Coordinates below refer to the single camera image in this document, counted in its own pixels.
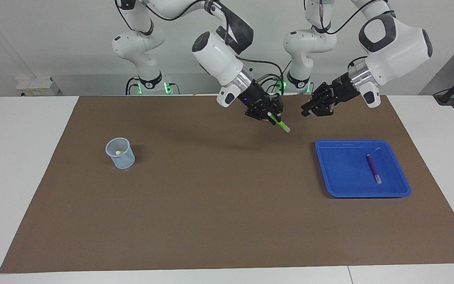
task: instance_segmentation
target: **purple marker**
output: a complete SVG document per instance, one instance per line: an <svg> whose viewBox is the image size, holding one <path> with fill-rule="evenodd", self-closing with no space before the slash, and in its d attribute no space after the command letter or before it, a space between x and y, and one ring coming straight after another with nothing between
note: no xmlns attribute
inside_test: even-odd
<svg viewBox="0 0 454 284"><path fill-rule="evenodd" d="M371 155L367 155L367 163L369 163L371 172L374 175L374 178L376 179L376 182L378 183L378 185L382 184L380 173L378 173L378 170L376 169L376 165L374 165Z"/></svg>

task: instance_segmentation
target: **green pen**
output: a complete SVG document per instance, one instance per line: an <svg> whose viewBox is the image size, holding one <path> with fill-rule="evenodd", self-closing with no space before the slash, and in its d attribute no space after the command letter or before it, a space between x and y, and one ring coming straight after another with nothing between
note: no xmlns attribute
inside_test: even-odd
<svg viewBox="0 0 454 284"><path fill-rule="evenodd" d="M290 128L283 122L283 121L278 121L273 114L269 115L269 117L274 120L274 122L276 122L276 124L279 125L279 127L283 128L283 130L286 132L286 133L289 133L290 132Z"/></svg>

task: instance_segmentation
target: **table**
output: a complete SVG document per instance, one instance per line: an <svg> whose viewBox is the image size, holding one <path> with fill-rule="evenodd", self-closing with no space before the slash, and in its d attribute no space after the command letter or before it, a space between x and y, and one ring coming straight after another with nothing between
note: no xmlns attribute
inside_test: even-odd
<svg viewBox="0 0 454 284"><path fill-rule="evenodd" d="M0 264L77 99L0 97ZM389 99L454 210L453 108L438 106L432 97L390 96ZM0 283L111 283L114 280L129 283L451 283L454 282L454 264L0 275Z"/></svg>

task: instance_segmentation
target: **blue tray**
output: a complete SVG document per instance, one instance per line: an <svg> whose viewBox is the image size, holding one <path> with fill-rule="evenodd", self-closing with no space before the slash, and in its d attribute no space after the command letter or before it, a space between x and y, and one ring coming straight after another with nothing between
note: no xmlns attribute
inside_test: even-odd
<svg viewBox="0 0 454 284"><path fill-rule="evenodd" d="M383 140L319 140L316 152L328 192L339 198L396 198L411 187L390 145ZM380 174L378 185L367 163L370 154Z"/></svg>

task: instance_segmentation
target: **light blue cup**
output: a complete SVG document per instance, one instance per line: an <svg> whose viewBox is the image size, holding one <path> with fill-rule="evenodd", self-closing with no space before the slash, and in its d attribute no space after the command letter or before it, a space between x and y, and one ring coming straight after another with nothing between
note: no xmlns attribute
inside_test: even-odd
<svg viewBox="0 0 454 284"><path fill-rule="evenodd" d="M136 160L129 140L122 137L115 138L108 142L105 151L119 169L127 169L132 166Z"/></svg>

